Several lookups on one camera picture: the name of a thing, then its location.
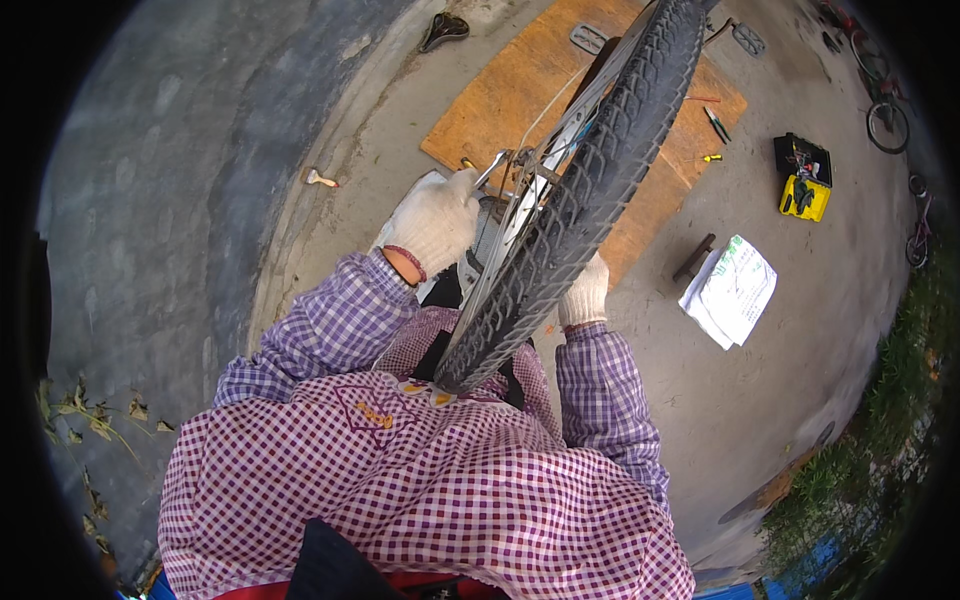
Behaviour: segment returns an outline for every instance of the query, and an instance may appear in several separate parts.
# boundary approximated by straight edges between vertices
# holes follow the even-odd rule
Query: wooden board
[[[528,135],[525,144],[536,144],[563,115],[580,79],[571,83],[571,78],[593,60],[570,42],[570,30],[584,21],[609,36],[620,36],[641,8],[630,0],[557,0],[467,85],[420,148],[450,169],[460,168],[462,156],[483,169],[501,148],[516,148],[538,115],[568,85]],[[706,57],[700,58],[687,95],[720,98],[719,104],[708,106],[735,135],[733,127],[747,102]],[[601,246],[600,253],[610,265],[611,288],[679,210],[708,167],[703,161],[684,160],[722,153],[722,143],[704,114],[704,104],[684,102],[647,177]],[[498,185],[502,177],[501,168],[491,182]]]

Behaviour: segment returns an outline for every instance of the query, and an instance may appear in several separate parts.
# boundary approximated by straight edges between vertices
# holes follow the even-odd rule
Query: person
[[[473,242],[476,177],[404,200],[183,424],[158,524],[180,600],[692,595],[599,254],[559,307],[562,428],[530,344],[465,394],[412,377],[459,316],[415,291]]]

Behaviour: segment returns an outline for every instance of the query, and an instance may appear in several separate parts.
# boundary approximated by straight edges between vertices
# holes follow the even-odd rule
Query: screwdriver
[[[720,155],[710,155],[710,156],[704,156],[703,158],[691,158],[690,160],[685,160],[684,162],[695,162],[697,160],[702,160],[704,162],[711,162],[713,160],[723,160],[723,157]]]

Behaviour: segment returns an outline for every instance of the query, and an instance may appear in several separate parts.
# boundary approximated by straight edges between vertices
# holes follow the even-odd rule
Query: concrete ground
[[[441,4],[418,2],[407,22],[422,22]],[[288,195],[257,289],[251,348],[337,257],[365,251],[411,184],[439,167],[419,150],[420,141],[549,4],[454,2],[448,9],[467,19],[471,36],[428,55],[407,54],[419,40],[407,22],[388,33],[362,85],[348,90],[304,163],[341,187],[295,185]],[[828,51],[814,14],[804,0],[725,0],[712,12],[717,26],[733,16],[767,41],[760,60],[730,36],[705,51],[749,107],[724,161],[707,169],[607,302],[610,323],[632,343],[644,377],[672,475],[676,535],[701,586],[756,577],[762,540],[754,530],[763,511],[750,510],[749,502],[728,511],[811,448],[831,422],[830,438],[839,435],[908,274],[902,249],[915,213],[906,159],[882,153],[867,138],[871,102],[852,54]],[[819,224],[777,211],[783,176],[774,168],[772,139],[785,132],[831,152],[834,185]],[[745,347],[728,352],[680,310],[683,287],[670,278],[708,232],[718,240],[741,234],[779,274]],[[552,375],[553,347],[563,335],[548,329],[536,343]]]

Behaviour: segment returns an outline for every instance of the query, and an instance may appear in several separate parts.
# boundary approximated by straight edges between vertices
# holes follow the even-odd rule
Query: hand
[[[610,269],[598,252],[560,300],[560,325],[564,330],[607,320],[604,304],[609,281]]]
[[[397,270],[410,283],[424,282],[446,269],[473,244],[480,205],[470,194],[477,177],[476,169],[457,171],[447,182],[425,186],[396,208],[384,256],[392,264],[390,252],[409,259],[419,272],[416,281]]]

